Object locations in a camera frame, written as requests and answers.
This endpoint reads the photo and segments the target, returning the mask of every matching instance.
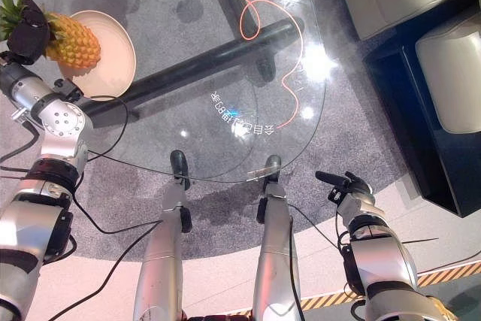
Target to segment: plate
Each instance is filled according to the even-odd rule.
[[[135,49],[127,31],[113,17],[101,11],[79,11],[71,16],[97,37],[100,61],[88,69],[73,69],[59,63],[64,77],[70,78],[87,98],[99,95],[121,96],[135,76]],[[96,98],[108,101],[110,98]]]

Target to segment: black cable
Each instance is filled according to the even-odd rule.
[[[414,241],[404,241],[402,244],[417,244],[419,242],[428,242],[428,241],[434,241],[434,240],[439,240],[439,237],[435,238],[425,238],[423,240],[414,240]]]
[[[294,233],[292,231],[292,224],[294,223],[292,217],[291,222],[289,224],[289,273],[291,274],[291,286],[292,286],[292,293],[294,293],[295,304],[298,307],[299,316],[301,317],[301,321],[306,321],[304,318],[304,313],[302,312],[301,302],[299,301],[298,292],[295,289],[295,282],[294,282],[294,267],[292,265],[292,239],[294,238]]]
[[[25,177],[13,177],[13,176],[0,176],[0,178],[4,178],[7,180],[25,180]]]
[[[337,249],[340,252],[341,246],[346,246],[347,244],[343,244],[341,241],[345,235],[348,235],[349,231],[344,231],[343,233],[340,234],[339,238],[337,239]]]
[[[455,265],[456,263],[463,262],[463,261],[467,261],[468,259],[473,259],[474,257],[479,256],[479,255],[481,255],[481,250],[479,250],[478,252],[474,253],[472,256],[466,257],[465,259],[459,259],[458,261],[446,263],[445,265],[437,266],[437,267],[435,267],[435,268],[431,268],[431,269],[429,269],[429,270],[420,272],[420,274],[424,274],[424,273],[426,273],[426,272],[436,271],[436,270],[438,270],[438,269],[440,269],[440,268],[445,268],[445,267],[448,267],[448,266],[452,266],[452,265]]]
[[[344,284],[344,287],[343,287],[343,293],[344,293],[344,295],[346,295],[346,297],[351,298],[352,300],[355,300],[355,299],[357,299],[357,298],[359,298],[359,297],[362,297],[361,295],[358,295],[357,293],[355,293],[353,290],[351,290],[350,293],[353,293],[353,294],[355,295],[355,297],[352,297],[352,296],[350,295],[350,293],[347,294],[347,292],[346,292],[346,286],[348,286],[348,285],[349,285],[349,283],[346,282],[346,283]]]
[[[366,300],[358,300],[352,304],[351,316],[354,317],[356,321],[365,321],[362,317],[358,316],[357,313],[355,312],[358,307],[365,306],[365,305],[366,305]]]
[[[317,228],[316,224],[315,224],[313,221],[311,221],[311,220],[309,219],[309,217],[304,214],[304,212],[302,212],[299,208],[297,208],[297,207],[294,206],[293,204],[288,203],[287,205],[288,205],[289,207],[294,208],[297,212],[299,212],[302,216],[304,216],[304,218],[305,218],[307,221],[309,221],[309,223],[318,231],[318,233],[321,234],[321,236],[323,236],[323,237],[327,240],[327,242],[329,242],[334,248],[337,248],[337,246],[335,245],[335,243],[332,242],[326,235],[324,235],[324,233],[323,233],[320,229]]]
[[[75,186],[75,191],[77,191],[78,187],[80,187],[80,185],[82,184],[83,182],[83,173],[82,175],[80,176],[80,179],[77,183],[77,185]],[[145,223],[141,223],[139,225],[135,225],[135,226],[130,226],[130,227],[127,227],[125,229],[117,229],[116,231],[105,231],[104,229],[102,229],[96,221],[94,221],[94,219],[92,218],[92,216],[89,215],[89,213],[85,210],[85,208],[82,207],[82,205],[79,203],[79,201],[77,200],[77,198],[75,197],[75,194],[72,195],[72,200],[74,201],[75,205],[79,208],[79,210],[82,211],[82,213],[85,215],[85,217],[87,217],[87,219],[93,224],[93,226],[98,229],[101,233],[103,233],[104,235],[115,235],[116,233],[120,233],[120,232],[125,232],[125,231],[130,231],[131,229],[137,229],[139,227],[142,227],[142,226],[148,226],[148,225],[153,225],[154,223],[158,223],[159,220],[157,221],[150,221],[150,222],[145,222]]]
[[[54,259],[53,261],[44,262],[44,265],[49,265],[50,263],[62,261],[63,259],[66,259],[67,257],[69,257],[71,254],[73,254],[77,250],[77,242],[75,241],[74,236],[69,235],[68,239],[69,239],[70,243],[72,244],[72,248],[68,252],[65,252],[63,255],[61,255],[58,259]]]
[[[17,156],[21,154],[21,152],[26,151],[29,149],[31,146],[33,146],[35,143],[37,143],[38,138],[40,137],[40,134],[38,133],[37,129],[28,121],[26,120],[25,122],[22,122],[22,127],[25,128],[27,131],[32,134],[32,139],[24,144],[23,146],[17,148],[16,150],[5,154],[4,156],[0,157],[0,164],[5,162],[7,159],[10,159],[14,156]],[[0,165],[0,169],[3,171],[10,171],[10,172],[28,172],[29,169],[26,168],[13,168],[13,167],[6,167],[3,165]]]
[[[105,156],[107,153],[109,153],[113,148],[115,148],[115,146],[120,142],[120,140],[122,139],[123,137],[123,134],[124,132],[126,131],[126,127],[127,127],[127,123],[129,123],[129,108],[127,107],[127,104],[120,98],[114,96],[114,95],[96,95],[95,97],[89,97],[89,99],[97,99],[97,98],[111,98],[110,101],[119,101],[120,103],[122,103],[122,106],[124,107],[124,109],[126,110],[126,119],[123,123],[123,127],[122,127],[122,131],[120,132],[119,134],[119,137],[117,138],[117,140],[110,146],[110,148],[108,150],[106,150],[105,152],[103,153],[97,153],[97,152],[93,152],[90,150],[90,152],[96,154],[96,156],[92,157],[91,159],[88,159],[87,162],[91,162],[91,161],[94,161],[96,160],[97,158],[99,157],[103,157]]]
[[[156,224],[152,227],[150,227],[147,231],[145,231],[141,236],[139,236],[134,242],[132,242],[130,244],[130,246],[128,246],[126,248],[125,251],[123,251],[122,255],[120,255],[120,257],[115,261],[115,264],[113,265],[112,269],[109,271],[107,277],[105,278],[103,284],[94,292],[92,292],[91,294],[85,296],[84,298],[82,298],[81,300],[71,304],[70,306],[68,306],[67,308],[63,309],[62,311],[58,312],[55,316],[51,317],[48,321],[54,321],[55,319],[58,319],[61,315],[63,315],[64,313],[67,313],[69,312],[72,308],[75,308],[76,306],[78,306],[79,304],[82,304],[84,303],[85,301],[88,301],[90,300],[92,297],[96,296],[97,294],[99,294],[104,288],[105,286],[107,285],[108,281],[110,280],[110,278],[112,277],[112,274],[115,272],[115,269],[117,268],[117,266],[119,265],[119,263],[123,260],[123,258],[126,256],[127,253],[129,253],[129,251],[134,248],[134,246],[136,244],[138,244],[140,241],[142,241],[142,239],[147,236],[149,233],[151,233],[151,231],[154,230],[155,227],[157,227],[157,225],[160,223],[161,221],[157,221]]]
[[[336,225],[336,236],[337,236],[337,239],[339,239],[339,226],[337,225],[337,219],[339,218],[339,212],[337,212],[337,209],[339,208],[339,206],[336,206],[336,213],[334,214],[334,217],[335,217],[335,221],[334,221],[334,224]]]

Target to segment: pineapple crown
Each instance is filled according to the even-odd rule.
[[[2,6],[0,6],[0,41],[8,39],[12,31],[22,20],[22,10],[25,5],[22,4],[22,0],[17,0],[15,4],[14,0],[1,0]]]

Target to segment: pineapple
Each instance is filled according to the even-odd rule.
[[[0,41],[8,39],[21,21],[21,0],[2,0],[0,7]],[[90,68],[100,60],[100,44],[92,31],[63,14],[44,13],[50,27],[50,41],[45,56],[69,68]]]

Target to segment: robotic hand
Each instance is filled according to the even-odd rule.
[[[40,267],[65,251],[72,221],[68,208],[87,161],[92,131],[79,107],[63,101],[65,97],[21,65],[32,64],[43,53],[48,27],[35,3],[26,1],[24,22],[8,40],[10,51],[0,54],[0,89],[18,108],[12,117],[24,123],[29,115],[43,124],[45,136],[40,158],[18,183],[0,217],[1,321],[26,318]]]
[[[371,187],[346,172],[346,177],[316,172],[334,185],[329,201],[337,205],[350,236],[340,249],[350,288],[366,296],[366,321],[444,321],[434,303],[417,292],[414,261],[375,206]]]

